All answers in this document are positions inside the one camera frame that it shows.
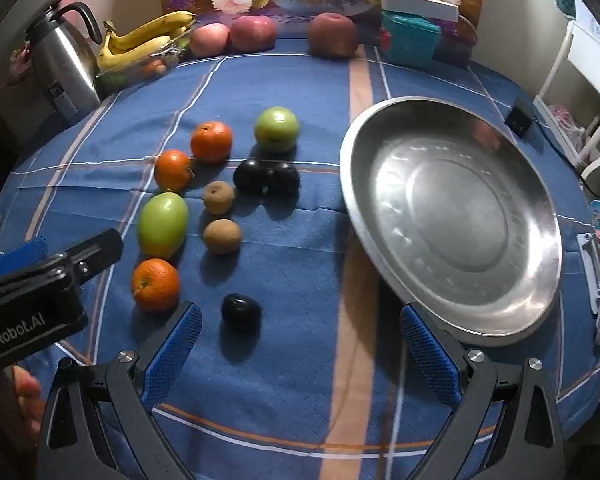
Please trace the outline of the person's left hand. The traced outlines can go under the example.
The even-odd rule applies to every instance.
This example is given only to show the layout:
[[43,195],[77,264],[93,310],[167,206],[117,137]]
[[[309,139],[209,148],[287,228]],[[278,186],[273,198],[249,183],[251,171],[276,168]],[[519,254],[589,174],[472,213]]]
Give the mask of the person's left hand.
[[38,446],[45,410],[38,380],[27,370],[11,365],[0,370],[0,436],[18,451]]

